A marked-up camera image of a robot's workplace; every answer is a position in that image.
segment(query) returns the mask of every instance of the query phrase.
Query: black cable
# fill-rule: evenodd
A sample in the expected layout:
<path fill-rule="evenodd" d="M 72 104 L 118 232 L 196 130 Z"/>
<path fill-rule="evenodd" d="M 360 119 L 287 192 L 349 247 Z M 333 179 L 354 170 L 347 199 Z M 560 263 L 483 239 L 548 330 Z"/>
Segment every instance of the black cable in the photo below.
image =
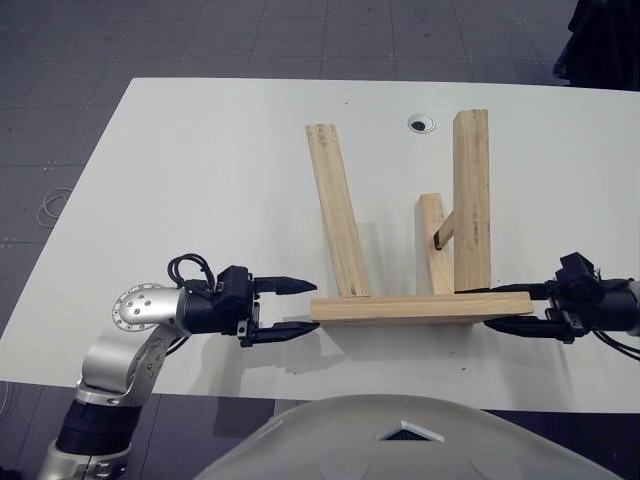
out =
<path fill-rule="evenodd" d="M 626 345 L 626 344 L 624 344 L 622 342 L 619 342 L 615 338 L 613 338 L 610 335 L 608 335 L 606 332 L 599 331 L 598 333 L 600 335 L 602 335 L 604 338 L 606 338 L 609 342 L 616 344 L 618 347 L 624 348 L 627 351 L 630 351 L 630 352 L 633 352 L 633 353 L 637 353 L 637 354 L 640 355 L 640 348 L 634 348 L 631 345 Z"/>
<path fill-rule="evenodd" d="M 206 281 L 203 280 L 185 280 L 180 275 L 180 262 L 187 260 L 195 263 L 200 267 L 200 271 L 204 273 Z M 178 288 L 186 288 L 188 291 L 199 295 L 200 297 L 210 299 L 216 286 L 216 277 L 209 268 L 207 261 L 198 255 L 197 253 L 185 253 L 179 257 L 174 258 L 167 265 L 167 274 L 169 278 L 177 285 Z M 201 288 L 202 284 L 206 284 L 206 288 Z M 189 337 L 182 337 L 174 340 L 167 349 L 167 357 L 172 353 L 175 353 L 180 347 L 182 347 Z"/>
<path fill-rule="evenodd" d="M 636 360 L 637 362 L 640 362 L 640 355 L 634 355 L 633 353 L 631 353 L 631 352 L 625 350 L 624 348 L 622 348 L 622 346 L 628 347 L 628 348 L 633 348 L 633 347 L 629 347 L 628 345 L 624 345 L 623 343 L 620 343 L 620 342 L 617 342 L 616 340 L 613 340 L 611 337 L 609 337 L 609 335 L 607 335 L 604 332 L 594 331 L 593 334 L 596 336 L 596 338 L 598 340 L 600 340 L 601 342 L 607 344 L 608 346 L 610 346 L 614 350 L 622 353 L 623 355 L 626 355 L 629 358 L 632 358 L 632 359 Z"/>
<path fill-rule="evenodd" d="M 176 350 L 178 350 L 182 345 L 184 345 L 187 342 L 187 340 L 189 340 L 189 337 L 182 337 L 180 339 L 173 341 L 171 343 L 171 346 L 167 350 L 166 356 L 168 357 L 169 355 L 174 353 Z"/>

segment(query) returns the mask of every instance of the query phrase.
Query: upright wooden plank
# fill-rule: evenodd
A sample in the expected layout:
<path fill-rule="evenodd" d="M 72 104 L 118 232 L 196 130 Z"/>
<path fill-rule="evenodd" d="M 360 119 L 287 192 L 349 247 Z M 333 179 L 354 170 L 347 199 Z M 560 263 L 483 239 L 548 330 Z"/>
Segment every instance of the upright wooden plank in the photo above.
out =
<path fill-rule="evenodd" d="M 368 296 L 364 257 L 336 127 L 310 125 L 306 131 L 338 292 L 343 297 Z"/>
<path fill-rule="evenodd" d="M 435 295 L 453 293 L 453 265 L 449 247 L 444 245 L 438 250 L 433 238 L 444 222 L 442 199 L 439 193 L 427 193 L 420 195 L 419 202 L 425 258 L 432 292 Z"/>
<path fill-rule="evenodd" d="M 311 319 L 327 325 L 477 323 L 533 312 L 526 292 L 314 298 Z"/>
<path fill-rule="evenodd" d="M 453 121 L 454 289 L 491 286 L 489 126 L 487 110 Z"/>

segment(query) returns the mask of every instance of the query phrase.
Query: wooden stand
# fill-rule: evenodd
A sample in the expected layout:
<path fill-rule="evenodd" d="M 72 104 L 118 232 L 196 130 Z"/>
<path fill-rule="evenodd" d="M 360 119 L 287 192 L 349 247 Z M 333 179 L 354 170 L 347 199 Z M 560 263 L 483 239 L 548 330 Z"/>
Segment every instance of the wooden stand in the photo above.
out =
<path fill-rule="evenodd" d="M 491 287 L 489 129 L 486 110 L 458 113 L 453 122 L 453 211 L 440 194 L 420 196 L 422 236 L 434 295 L 369 297 L 364 257 L 353 217 L 336 129 L 306 127 L 318 196 L 341 298 L 311 301 L 323 325 L 475 323 L 533 312 L 527 293 Z M 452 265 L 447 242 L 455 235 Z"/>

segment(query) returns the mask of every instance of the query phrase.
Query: wooden base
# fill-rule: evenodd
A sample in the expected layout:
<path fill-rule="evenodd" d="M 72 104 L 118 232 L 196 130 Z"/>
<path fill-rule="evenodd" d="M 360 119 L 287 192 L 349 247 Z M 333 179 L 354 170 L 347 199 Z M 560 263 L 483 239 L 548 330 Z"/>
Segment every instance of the wooden base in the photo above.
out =
<path fill-rule="evenodd" d="M 311 300 L 311 319 L 323 326 L 478 323 L 532 312 L 533 304 L 524 292 Z"/>

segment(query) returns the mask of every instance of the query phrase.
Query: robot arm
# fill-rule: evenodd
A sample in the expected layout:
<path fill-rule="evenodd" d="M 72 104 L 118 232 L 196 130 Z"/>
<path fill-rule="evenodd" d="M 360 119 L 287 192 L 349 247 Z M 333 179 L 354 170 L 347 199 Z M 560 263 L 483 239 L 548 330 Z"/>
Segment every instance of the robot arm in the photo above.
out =
<path fill-rule="evenodd" d="M 178 265 L 198 263 L 207 280 L 183 280 Z M 192 334 L 235 335 L 243 347 L 290 340 L 317 324 L 275 323 L 260 328 L 260 294 L 287 295 L 315 285 L 288 277 L 254 278 L 231 266 L 216 281 L 194 254 L 169 264 L 178 288 L 143 284 L 124 292 L 112 309 L 114 325 L 89 349 L 76 396 L 58 438 L 51 443 L 40 480 L 111 479 L 122 475 L 131 437 L 167 355 Z"/>
<path fill-rule="evenodd" d="M 640 361 L 640 350 L 606 332 L 640 336 L 640 282 L 624 278 L 602 279 L 593 264 L 579 253 L 560 259 L 555 280 L 494 288 L 494 292 L 528 292 L 532 300 L 549 301 L 546 319 L 532 316 L 488 320 L 488 327 L 521 337 L 555 338 L 573 343 L 590 332 L 615 350 Z"/>

